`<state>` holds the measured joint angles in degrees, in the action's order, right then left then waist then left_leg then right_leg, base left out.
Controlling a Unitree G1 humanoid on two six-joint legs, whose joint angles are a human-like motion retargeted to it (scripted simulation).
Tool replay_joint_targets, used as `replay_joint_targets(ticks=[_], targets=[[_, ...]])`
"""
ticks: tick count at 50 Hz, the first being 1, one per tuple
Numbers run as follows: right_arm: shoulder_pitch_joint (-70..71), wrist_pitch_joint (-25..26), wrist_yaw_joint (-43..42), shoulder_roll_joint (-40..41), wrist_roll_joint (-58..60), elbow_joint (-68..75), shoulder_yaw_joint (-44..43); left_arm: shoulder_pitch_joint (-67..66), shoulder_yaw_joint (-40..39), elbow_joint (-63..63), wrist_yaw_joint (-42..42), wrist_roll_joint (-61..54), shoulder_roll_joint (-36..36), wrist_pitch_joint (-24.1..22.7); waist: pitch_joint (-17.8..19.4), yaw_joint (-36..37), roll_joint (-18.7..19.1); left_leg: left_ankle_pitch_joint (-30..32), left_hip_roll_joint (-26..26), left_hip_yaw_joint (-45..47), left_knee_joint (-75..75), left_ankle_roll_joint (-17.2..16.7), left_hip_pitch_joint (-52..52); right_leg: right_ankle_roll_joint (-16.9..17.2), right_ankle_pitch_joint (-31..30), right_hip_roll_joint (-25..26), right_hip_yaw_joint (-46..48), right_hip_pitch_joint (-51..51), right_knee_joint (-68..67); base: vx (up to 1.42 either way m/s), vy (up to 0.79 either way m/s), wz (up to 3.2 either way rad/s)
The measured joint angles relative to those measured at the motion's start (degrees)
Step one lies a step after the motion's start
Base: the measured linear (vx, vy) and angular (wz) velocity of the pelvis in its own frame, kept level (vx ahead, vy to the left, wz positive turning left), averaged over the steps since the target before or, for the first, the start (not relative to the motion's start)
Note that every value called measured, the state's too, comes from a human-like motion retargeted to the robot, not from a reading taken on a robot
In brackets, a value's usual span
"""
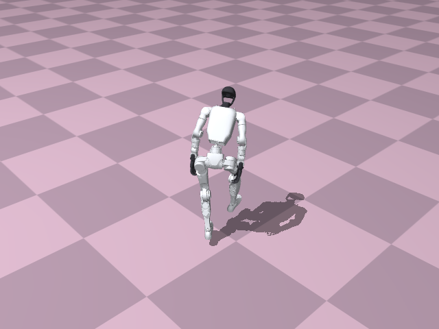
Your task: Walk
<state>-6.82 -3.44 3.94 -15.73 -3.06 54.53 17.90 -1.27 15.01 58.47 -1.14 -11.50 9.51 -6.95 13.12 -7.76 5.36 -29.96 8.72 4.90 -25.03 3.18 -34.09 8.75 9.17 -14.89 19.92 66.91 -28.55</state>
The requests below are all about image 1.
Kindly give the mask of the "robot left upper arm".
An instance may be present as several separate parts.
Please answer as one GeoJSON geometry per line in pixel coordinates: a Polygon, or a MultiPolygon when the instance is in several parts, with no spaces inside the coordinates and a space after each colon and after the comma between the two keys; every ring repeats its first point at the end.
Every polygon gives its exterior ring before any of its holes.
{"type": "Polygon", "coordinates": [[[202,128],[204,127],[206,120],[210,115],[210,111],[211,111],[211,107],[204,107],[201,110],[200,116],[199,116],[198,121],[196,123],[196,127],[193,131],[194,137],[202,138],[203,132],[204,132],[204,131],[202,131],[202,128]]]}

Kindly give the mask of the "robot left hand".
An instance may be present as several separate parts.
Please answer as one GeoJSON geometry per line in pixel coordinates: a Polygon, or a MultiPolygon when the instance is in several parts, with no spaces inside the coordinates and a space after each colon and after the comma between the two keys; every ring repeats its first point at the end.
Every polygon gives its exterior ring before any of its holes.
{"type": "Polygon", "coordinates": [[[196,170],[194,169],[194,162],[195,162],[195,155],[194,154],[191,154],[190,160],[191,160],[190,172],[191,172],[192,175],[197,175],[196,170]]]}

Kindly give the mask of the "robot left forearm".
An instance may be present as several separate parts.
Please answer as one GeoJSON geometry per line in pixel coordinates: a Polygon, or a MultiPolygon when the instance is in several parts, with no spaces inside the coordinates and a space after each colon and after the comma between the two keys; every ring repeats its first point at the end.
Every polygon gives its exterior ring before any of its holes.
{"type": "MultiPolygon", "coordinates": [[[[194,154],[195,155],[195,159],[196,159],[198,157],[198,149],[199,149],[200,139],[197,138],[197,137],[194,137],[192,135],[191,142],[192,142],[192,144],[191,144],[191,154],[194,154]]],[[[190,154],[190,157],[191,157],[191,154],[190,154]]]]}

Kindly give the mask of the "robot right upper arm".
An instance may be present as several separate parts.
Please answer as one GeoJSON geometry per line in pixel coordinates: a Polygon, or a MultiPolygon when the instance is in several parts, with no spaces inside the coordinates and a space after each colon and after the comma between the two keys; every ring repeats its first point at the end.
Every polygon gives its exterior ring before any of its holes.
{"type": "Polygon", "coordinates": [[[239,136],[237,136],[237,144],[245,145],[246,144],[246,118],[244,113],[236,112],[236,121],[238,122],[238,132],[239,136]]]}

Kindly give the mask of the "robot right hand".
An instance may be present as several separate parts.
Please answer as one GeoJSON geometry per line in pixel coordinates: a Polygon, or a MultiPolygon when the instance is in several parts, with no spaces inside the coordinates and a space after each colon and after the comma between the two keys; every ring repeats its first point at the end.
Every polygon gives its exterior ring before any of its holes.
{"type": "Polygon", "coordinates": [[[237,176],[237,177],[234,180],[231,180],[232,181],[231,183],[233,183],[233,184],[238,183],[238,181],[239,181],[239,179],[241,177],[241,172],[242,172],[242,169],[244,168],[243,167],[243,163],[240,162],[239,166],[237,166],[237,168],[238,168],[238,170],[237,170],[236,174],[234,175],[234,176],[237,176]]]}

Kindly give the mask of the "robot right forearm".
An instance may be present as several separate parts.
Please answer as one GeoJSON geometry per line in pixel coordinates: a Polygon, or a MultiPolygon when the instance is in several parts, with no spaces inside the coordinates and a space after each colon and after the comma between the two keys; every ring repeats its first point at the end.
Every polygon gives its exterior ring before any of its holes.
{"type": "MultiPolygon", "coordinates": [[[[246,142],[247,142],[247,139],[246,139],[246,142]]],[[[245,152],[246,152],[246,144],[238,146],[237,166],[239,166],[240,162],[242,162],[243,166],[244,166],[245,152]]]]}

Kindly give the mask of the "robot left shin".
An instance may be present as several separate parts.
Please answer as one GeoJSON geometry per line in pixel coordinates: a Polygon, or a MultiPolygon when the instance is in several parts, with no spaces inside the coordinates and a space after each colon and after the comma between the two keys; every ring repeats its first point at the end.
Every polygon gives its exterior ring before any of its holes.
{"type": "Polygon", "coordinates": [[[209,229],[209,231],[211,231],[211,227],[210,227],[211,202],[209,199],[208,199],[208,201],[203,200],[202,191],[200,191],[200,198],[201,198],[201,208],[202,208],[202,214],[204,217],[205,228],[206,228],[206,231],[207,231],[207,228],[209,229]]]}

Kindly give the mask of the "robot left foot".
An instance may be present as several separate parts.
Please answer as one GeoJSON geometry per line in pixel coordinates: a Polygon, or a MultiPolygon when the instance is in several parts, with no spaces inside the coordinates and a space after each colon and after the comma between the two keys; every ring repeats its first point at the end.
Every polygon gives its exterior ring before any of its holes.
{"type": "Polygon", "coordinates": [[[208,228],[207,228],[207,231],[206,231],[206,228],[204,226],[205,239],[206,240],[210,240],[212,238],[212,231],[213,231],[213,222],[212,221],[210,221],[210,227],[211,227],[211,231],[209,231],[208,228]]]}

